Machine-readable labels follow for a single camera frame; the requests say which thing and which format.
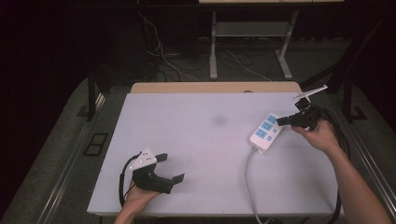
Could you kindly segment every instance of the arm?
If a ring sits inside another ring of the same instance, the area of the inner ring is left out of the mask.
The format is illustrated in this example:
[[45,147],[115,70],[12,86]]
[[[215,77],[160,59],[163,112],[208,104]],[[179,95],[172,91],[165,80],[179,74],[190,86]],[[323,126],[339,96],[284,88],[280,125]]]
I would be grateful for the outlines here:
[[141,212],[159,192],[132,187],[125,200],[125,204],[117,215],[114,224],[130,224],[134,217]]
[[301,127],[291,128],[329,158],[348,223],[391,223],[382,204],[338,145],[332,125],[327,120],[320,120],[313,132]]

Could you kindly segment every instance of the metal frame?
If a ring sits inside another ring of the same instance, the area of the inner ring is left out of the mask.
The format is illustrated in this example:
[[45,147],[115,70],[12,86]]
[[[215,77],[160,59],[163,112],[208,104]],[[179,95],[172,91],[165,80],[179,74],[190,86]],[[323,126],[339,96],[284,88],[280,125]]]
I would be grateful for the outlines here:
[[[96,112],[100,112],[102,110],[105,101],[105,96],[99,94],[99,96],[96,98],[95,103]],[[50,223],[53,216],[55,215],[58,205],[61,202],[62,197],[64,196],[64,192],[66,191],[72,175],[76,170],[76,164],[78,162],[79,155],[85,148],[84,146],[87,143],[87,139],[92,133],[92,126],[96,123],[98,116],[99,114],[95,113],[92,119],[90,121],[87,121],[87,123],[82,127],[78,139],[71,151],[70,157],[68,158],[67,163],[62,170],[62,173],[60,174],[58,180],[56,181],[50,192],[46,205],[37,220],[37,224]]]
[[[329,97],[331,104],[334,107],[339,105],[339,102],[334,97]],[[389,214],[391,215],[391,219],[396,221],[396,194],[393,189],[390,187],[387,179],[382,175],[381,170],[376,165],[376,162],[372,155],[370,154],[367,147],[364,145],[363,141],[361,140],[360,135],[358,134],[355,127],[350,124],[343,115],[341,111],[336,111],[336,117],[341,119],[340,123],[343,124],[344,128],[350,133],[353,141],[356,143],[356,150],[359,153],[361,161],[363,162],[364,166],[366,167],[370,177],[373,179],[376,188],[378,189],[381,198],[385,206],[388,208]]]
[[286,49],[291,39],[294,24],[297,20],[298,10],[291,13],[290,20],[287,22],[217,22],[216,11],[213,11],[212,36],[210,45],[210,79],[218,79],[218,69],[216,62],[216,37],[217,36],[283,36],[284,41],[280,49],[276,50],[276,57],[286,80],[291,80],[292,75],[285,59]]

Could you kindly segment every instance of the white device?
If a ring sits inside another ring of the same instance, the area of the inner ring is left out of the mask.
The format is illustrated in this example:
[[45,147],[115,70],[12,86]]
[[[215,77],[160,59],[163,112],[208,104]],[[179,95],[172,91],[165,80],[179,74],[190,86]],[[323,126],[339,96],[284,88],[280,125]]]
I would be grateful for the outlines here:
[[310,96],[312,94],[315,94],[315,93],[317,93],[319,91],[323,91],[323,90],[326,90],[326,89],[327,89],[327,86],[323,85],[323,87],[314,89],[312,91],[300,92],[297,96],[293,97],[293,100],[300,100],[301,98],[308,97],[308,96]]
[[279,119],[278,115],[269,114],[256,131],[254,131],[253,135],[250,136],[249,144],[252,147],[256,147],[259,154],[266,152],[274,143],[280,131],[282,131],[283,126],[277,125],[277,119]]
[[129,170],[137,170],[142,167],[154,164],[157,162],[157,159],[154,156],[154,153],[147,147],[145,150],[140,153],[139,157],[134,160],[132,165],[129,167]]

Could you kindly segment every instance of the cable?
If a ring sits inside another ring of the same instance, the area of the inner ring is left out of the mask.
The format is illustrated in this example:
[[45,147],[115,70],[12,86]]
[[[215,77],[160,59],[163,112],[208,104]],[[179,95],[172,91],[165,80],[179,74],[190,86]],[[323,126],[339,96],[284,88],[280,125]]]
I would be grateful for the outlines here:
[[177,70],[171,63],[169,63],[168,60],[166,60],[166,57],[165,57],[165,55],[163,54],[163,43],[161,42],[160,38],[158,37],[157,27],[156,27],[153,23],[151,23],[148,19],[146,19],[140,12],[138,12],[138,15],[139,15],[145,22],[147,22],[148,24],[150,24],[150,25],[154,28],[154,33],[155,33],[155,35],[156,35],[156,37],[157,37],[157,40],[158,40],[158,47],[157,47],[155,50],[158,50],[158,49],[160,50],[160,55],[162,56],[163,60],[164,60],[167,64],[169,64],[169,66],[171,66],[173,69],[175,69],[178,73],[180,73],[181,75],[183,75],[183,76],[185,76],[185,77],[192,78],[192,79],[194,79],[195,81],[200,81],[197,77],[189,76],[189,75],[187,75],[187,74],[185,74],[185,73],[183,73],[183,72],[180,72],[180,71]]
[[[317,106],[317,108],[318,108],[318,110],[320,110],[321,116],[324,119],[326,119],[327,121],[329,121],[330,124],[333,126],[335,137],[337,139],[338,144],[345,151],[347,157],[350,159],[349,143],[347,141],[347,138],[341,131],[341,128],[338,124],[337,119],[335,118],[335,116],[332,114],[331,111],[329,111],[323,107],[319,107],[319,106]],[[342,204],[342,202],[341,202],[340,192],[337,190],[337,201],[336,201],[334,213],[332,214],[332,218],[330,219],[328,224],[335,223],[335,221],[339,218],[340,211],[341,211],[341,204]]]
[[175,79],[175,78],[173,78],[173,77],[171,77],[171,76],[165,74],[165,72],[168,72],[168,71],[162,71],[162,70],[160,70],[160,69],[157,69],[157,72],[158,72],[158,73],[161,73],[161,74],[164,76],[165,82],[167,82],[166,77],[169,77],[170,79],[174,80],[175,82],[180,82],[180,81],[181,81],[181,79],[180,79],[180,74],[179,74],[177,71],[174,71],[174,72],[176,72],[176,74],[177,74],[177,79]]
[[124,199],[128,195],[129,191],[134,187],[135,184],[133,184],[125,193],[124,193]]
[[[173,59],[168,59],[168,60],[178,60],[178,59],[188,59],[189,57],[188,56],[184,56],[184,57],[179,57],[179,58],[173,58]],[[177,66],[177,67],[179,67],[180,69],[182,69],[182,70],[184,70],[184,71],[187,71],[187,72],[193,72],[193,71],[198,71],[198,70],[201,70],[201,69],[203,69],[205,66],[206,66],[206,64],[207,64],[207,62],[209,61],[209,55],[207,55],[206,57],[205,57],[205,60],[204,60],[204,63],[202,64],[202,65],[199,65],[198,67],[196,67],[196,68],[184,68],[184,67],[182,67],[182,66],[180,66],[180,65],[178,65],[178,64],[176,64],[176,63],[172,63],[172,62],[170,62],[171,64],[173,64],[174,66]]]
[[137,154],[137,155],[135,155],[135,156],[132,156],[132,158],[130,158],[130,159],[125,163],[125,165],[124,165],[124,167],[123,167],[123,169],[122,169],[122,172],[121,172],[121,174],[120,174],[119,200],[120,200],[121,206],[123,206],[124,203],[125,203],[125,195],[128,193],[129,190],[131,190],[131,188],[134,187],[134,186],[131,186],[130,189],[128,189],[127,193],[124,195],[124,193],[123,193],[123,184],[124,184],[124,178],[125,178],[125,171],[126,171],[126,168],[128,167],[129,163],[131,163],[132,160],[137,159],[137,158],[140,156],[141,153],[142,153],[142,152],[140,152],[139,154]]
[[238,64],[238,67],[231,67],[230,65],[227,65],[223,60],[226,60],[226,61],[229,61],[229,60],[226,59],[224,56],[222,56],[219,53],[216,55],[216,60],[219,61],[224,67],[232,69],[232,70],[240,71],[240,70],[244,69],[243,67],[240,66],[239,63],[236,63],[236,64]]
[[248,166],[250,164],[250,159],[253,156],[253,154],[257,152],[257,148],[253,148],[250,152],[250,154],[247,157],[247,163],[245,165],[245,183],[247,185],[247,192],[248,192],[248,196],[250,197],[250,202],[251,202],[251,207],[253,208],[253,212],[254,212],[254,216],[257,219],[257,222],[260,224],[268,224],[271,221],[271,218],[268,218],[264,223],[262,223],[260,221],[259,215],[257,214],[257,209],[256,209],[256,204],[254,203],[254,199],[253,199],[253,193],[250,190],[250,184],[248,182]]
[[233,56],[234,58],[235,58],[235,60],[243,67],[243,68],[245,68],[245,70],[247,70],[248,72],[250,72],[250,73],[252,73],[252,74],[255,74],[255,75],[257,75],[257,76],[259,76],[259,77],[263,77],[263,78],[265,78],[265,79],[267,79],[268,81],[272,81],[271,79],[269,79],[268,77],[265,77],[265,76],[263,76],[263,75],[260,75],[260,74],[258,74],[258,73],[256,73],[256,72],[253,72],[253,71],[251,71],[250,69],[248,69],[248,68],[246,68],[230,51],[228,51],[228,50],[224,50],[225,52],[227,52],[227,53],[229,53],[229,54],[231,54],[231,56]]
[[163,75],[163,78],[165,79],[165,82],[168,81],[167,78],[166,78],[167,75],[163,71],[157,70],[157,72]]

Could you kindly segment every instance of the table surface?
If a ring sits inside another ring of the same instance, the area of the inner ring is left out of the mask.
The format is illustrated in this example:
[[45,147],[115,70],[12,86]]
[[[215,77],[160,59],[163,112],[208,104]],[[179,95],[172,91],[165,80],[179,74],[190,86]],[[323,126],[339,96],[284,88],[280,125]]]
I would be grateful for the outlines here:
[[[292,97],[299,89],[293,82],[134,84],[87,211],[99,216],[120,211],[120,171],[149,147],[155,154],[168,153],[168,160],[157,165],[157,175],[185,173],[185,179],[170,195],[156,197],[141,216],[252,216],[244,179],[248,138],[268,113],[298,112]],[[248,174],[263,216],[329,215],[335,207],[337,184],[330,162],[290,127],[267,153],[254,155]],[[125,190],[131,175],[125,176]]]

